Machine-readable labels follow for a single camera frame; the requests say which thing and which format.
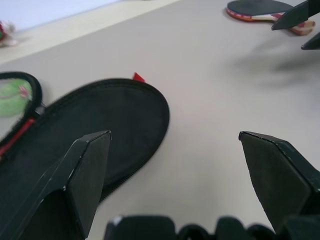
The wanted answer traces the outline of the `red and black bag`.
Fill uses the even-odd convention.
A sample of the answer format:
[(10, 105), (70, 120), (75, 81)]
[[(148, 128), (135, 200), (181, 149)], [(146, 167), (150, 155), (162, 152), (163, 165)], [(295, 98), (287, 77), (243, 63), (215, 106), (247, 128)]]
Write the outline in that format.
[(110, 131), (101, 198), (107, 198), (140, 170), (161, 145), (170, 109), (153, 86), (134, 79), (110, 78), (83, 85), (48, 105), (43, 113), (42, 88), (31, 74), (0, 73), (0, 81), (18, 79), (27, 89), (21, 117), (0, 134), (0, 204), (2, 197), (30, 189), (37, 179), (84, 135)]

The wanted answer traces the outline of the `small plush dog toy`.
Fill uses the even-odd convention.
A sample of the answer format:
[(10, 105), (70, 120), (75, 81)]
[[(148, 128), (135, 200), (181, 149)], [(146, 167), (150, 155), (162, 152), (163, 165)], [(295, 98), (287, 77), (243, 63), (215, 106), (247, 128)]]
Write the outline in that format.
[(0, 48), (12, 47), (18, 44), (15, 32), (16, 27), (12, 22), (0, 20)]

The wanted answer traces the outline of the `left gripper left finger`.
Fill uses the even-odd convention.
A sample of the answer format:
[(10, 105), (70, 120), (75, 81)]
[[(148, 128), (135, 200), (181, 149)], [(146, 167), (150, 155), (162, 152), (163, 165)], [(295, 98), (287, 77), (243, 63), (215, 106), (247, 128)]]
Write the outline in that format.
[(77, 139), (64, 156), (26, 149), (0, 167), (0, 240), (85, 240), (104, 185), (111, 133)]

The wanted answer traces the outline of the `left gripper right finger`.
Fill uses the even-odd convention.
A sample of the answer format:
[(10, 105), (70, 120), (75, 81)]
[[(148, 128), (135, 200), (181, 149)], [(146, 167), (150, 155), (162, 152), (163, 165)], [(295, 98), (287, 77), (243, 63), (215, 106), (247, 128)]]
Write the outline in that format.
[(278, 235), (320, 235), (320, 171), (288, 141), (242, 131), (252, 186)]

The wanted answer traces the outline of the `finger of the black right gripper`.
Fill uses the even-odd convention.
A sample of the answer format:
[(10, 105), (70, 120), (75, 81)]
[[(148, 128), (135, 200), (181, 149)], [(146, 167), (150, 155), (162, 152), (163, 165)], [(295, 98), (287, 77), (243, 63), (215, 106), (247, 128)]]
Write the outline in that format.
[(273, 31), (289, 29), (320, 13), (320, 0), (306, 0), (286, 11), (271, 27)]
[(320, 32), (301, 46), (302, 50), (320, 50)]

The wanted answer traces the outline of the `table tennis paddle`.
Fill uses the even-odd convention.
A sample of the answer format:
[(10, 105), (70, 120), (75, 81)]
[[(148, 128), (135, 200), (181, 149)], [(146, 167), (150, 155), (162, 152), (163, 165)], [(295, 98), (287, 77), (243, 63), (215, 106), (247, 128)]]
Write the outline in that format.
[[(234, 0), (227, 4), (225, 10), (231, 17), (245, 22), (272, 22), (273, 24), (294, 6), (278, 0)], [(288, 28), (299, 36), (308, 35), (316, 23), (307, 20), (299, 25)]]

